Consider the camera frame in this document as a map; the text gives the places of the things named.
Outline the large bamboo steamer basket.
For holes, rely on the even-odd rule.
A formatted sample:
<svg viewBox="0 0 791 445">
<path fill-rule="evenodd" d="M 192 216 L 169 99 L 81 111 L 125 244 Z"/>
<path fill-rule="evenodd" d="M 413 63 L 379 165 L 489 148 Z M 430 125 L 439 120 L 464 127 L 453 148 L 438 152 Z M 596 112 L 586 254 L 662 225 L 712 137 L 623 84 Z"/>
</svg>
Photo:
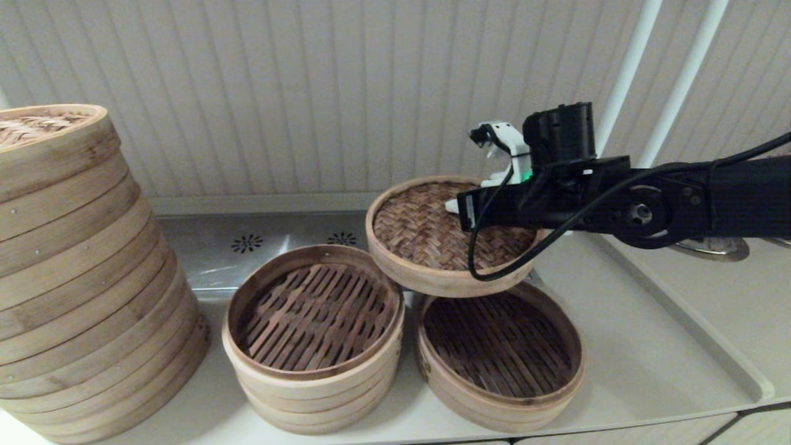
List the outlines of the large bamboo steamer basket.
<svg viewBox="0 0 791 445">
<path fill-rule="evenodd" d="M 105 345 L 56 371 L 0 386 L 0 407 L 12 412 L 47 412 L 61 409 L 107 391 L 148 363 L 163 367 L 190 335 L 205 333 L 205 318 L 194 313 L 190 321 L 167 321 L 149 338 L 133 341 L 131 335 L 115 340 L 120 347 Z"/>
<path fill-rule="evenodd" d="M 151 212 L 119 150 L 56 185 L 0 201 L 0 288 L 12 275 L 90 239 L 133 209 Z"/>
<path fill-rule="evenodd" d="M 40 436 L 60 443 L 90 443 L 135 427 L 166 405 L 182 389 L 205 357 L 180 353 L 148 381 L 142 370 L 107 391 L 48 412 L 11 412 Z"/>
<path fill-rule="evenodd" d="M 96 351 L 187 287 L 182 273 L 175 273 L 170 281 L 156 276 L 131 297 L 102 295 L 96 301 L 87 302 L 23 334 L 19 341 L 9 339 L 0 342 L 0 358 L 11 358 L 11 350 L 7 349 L 9 345 L 34 347 L 31 357 L 0 364 L 0 385 L 43 375 Z"/>
<path fill-rule="evenodd" d="M 101 231 L 98 245 L 70 248 L 64 260 L 51 257 L 42 265 L 0 277 L 0 340 L 42 326 L 108 290 L 156 250 L 160 237 L 151 215 L 132 232 Z M 98 257 L 88 255 L 93 248 Z"/>
</svg>

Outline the stainless steel steam plate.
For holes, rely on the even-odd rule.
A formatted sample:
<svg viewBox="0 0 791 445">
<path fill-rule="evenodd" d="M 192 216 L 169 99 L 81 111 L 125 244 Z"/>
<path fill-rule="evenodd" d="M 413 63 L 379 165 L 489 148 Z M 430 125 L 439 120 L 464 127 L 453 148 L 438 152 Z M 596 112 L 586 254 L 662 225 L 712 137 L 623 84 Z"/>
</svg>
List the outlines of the stainless steel steam plate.
<svg viewBox="0 0 791 445">
<path fill-rule="evenodd" d="M 361 248 L 372 257 L 366 214 L 230 214 L 163 219 L 162 224 L 193 289 L 234 290 L 263 265 L 289 251 L 310 260 L 309 246 L 339 245 L 342 253 Z M 506 277 L 523 266 L 517 264 L 519 260 L 536 253 L 546 234 L 545 230 L 492 227 L 470 234 L 467 268 L 477 281 Z M 374 266 L 381 270 L 375 261 Z"/>
</svg>

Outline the woven bamboo steamer lid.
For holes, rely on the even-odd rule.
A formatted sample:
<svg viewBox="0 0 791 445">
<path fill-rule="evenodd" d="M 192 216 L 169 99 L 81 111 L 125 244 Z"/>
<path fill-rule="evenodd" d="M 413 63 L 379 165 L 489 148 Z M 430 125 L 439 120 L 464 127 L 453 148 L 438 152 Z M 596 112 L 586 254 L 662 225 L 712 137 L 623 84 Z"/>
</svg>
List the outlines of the woven bamboo steamer lid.
<svg viewBox="0 0 791 445">
<path fill-rule="evenodd" d="M 494 295 L 524 281 L 534 260 L 489 282 L 477 281 L 467 268 L 470 234 L 446 202 L 480 184 L 474 177 L 432 176 L 380 194 L 365 216 L 368 250 L 378 267 L 398 284 L 438 297 Z"/>
</svg>

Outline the beige cabinet door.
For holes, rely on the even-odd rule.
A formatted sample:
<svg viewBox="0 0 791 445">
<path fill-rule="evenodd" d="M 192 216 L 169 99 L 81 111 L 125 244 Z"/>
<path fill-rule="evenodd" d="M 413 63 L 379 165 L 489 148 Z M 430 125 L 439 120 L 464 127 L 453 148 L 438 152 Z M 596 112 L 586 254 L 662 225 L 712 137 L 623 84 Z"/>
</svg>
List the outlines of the beige cabinet door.
<svg viewBox="0 0 791 445">
<path fill-rule="evenodd" d="M 791 402 L 739 412 L 700 445 L 791 445 Z"/>
</svg>

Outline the large woven bamboo lid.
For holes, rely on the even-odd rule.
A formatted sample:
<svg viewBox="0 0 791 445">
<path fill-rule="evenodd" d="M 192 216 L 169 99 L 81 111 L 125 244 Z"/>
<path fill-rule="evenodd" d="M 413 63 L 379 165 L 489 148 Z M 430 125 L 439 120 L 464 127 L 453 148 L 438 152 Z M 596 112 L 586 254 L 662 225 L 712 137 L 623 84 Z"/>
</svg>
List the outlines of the large woven bamboo lid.
<svg viewBox="0 0 791 445">
<path fill-rule="evenodd" d="M 73 177 L 121 148 L 108 110 L 95 104 L 0 111 L 0 203 Z"/>
</svg>

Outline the small bamboo steamer basket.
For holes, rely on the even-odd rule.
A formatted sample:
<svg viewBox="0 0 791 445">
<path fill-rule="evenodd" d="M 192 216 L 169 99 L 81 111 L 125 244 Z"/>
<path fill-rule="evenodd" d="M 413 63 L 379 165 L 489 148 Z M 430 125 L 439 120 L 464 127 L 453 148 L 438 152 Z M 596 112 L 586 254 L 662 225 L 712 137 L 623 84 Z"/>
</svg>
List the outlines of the small bamboo steamer basket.
<svg viewBox="0 0 791 445">
<path fill-rule="evenodd" d="M 573 400 L 585 376 L 575 324 L 527 282 L 482 297 L 427 296 L 416 324 L 418 366 L 433 394 L 484 428 L 542 428 Z"/>
<path fill-rule="evenodd" d="M 369 389 L 394 374 L 406 305 L 363 250 L 275 256 L 235 290 L 222 341 L 250 398 L 279 410 Z"/>
<path fill-rule="evenodd" d="M 319 436 L 335 433 L 367 417 L 384 400 L 395 376 L 396 371 L 388 371 L 351 402 L 320 412 L 283 412 L 260 402 L 245 385 L 241 387 L 253 410 L 266 422 L 288 433 Z"/>
</svg>

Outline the white metal pole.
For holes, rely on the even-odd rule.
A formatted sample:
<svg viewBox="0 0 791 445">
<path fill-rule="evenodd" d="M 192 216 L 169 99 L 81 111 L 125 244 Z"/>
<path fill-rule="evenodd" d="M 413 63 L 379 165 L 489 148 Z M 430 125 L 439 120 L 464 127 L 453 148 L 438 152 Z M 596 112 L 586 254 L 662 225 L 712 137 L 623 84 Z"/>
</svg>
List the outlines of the white metal pole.
<svg viewBox="0 0 791 445">
<path fill-rule="evenodd" d="M 665 101 L 661 115 L 638 158 L 637 166 L 639 168 L 649 168 L 655 164 L 672 125 L 680 115 L 680 109 L 714 40 L 729 2 L 730 0 L 709 0 L 701 25 L 698 27 L 680 73 L 676 77 L 669 98 Z"/>
<path fill-rule="evenodd" d="M 664 0 L 641 1 L 640 14 L 630 35 L 629 45 L 625 49 L 615 83 L 607 97 L 604 113 L 597 124 L 596 154 L 599 157 L 602 157 L 604 150 L 607 149 L 611 132 L 624 107 L 625 98 L 635 79 L 663 2 Z"/>
</svg>

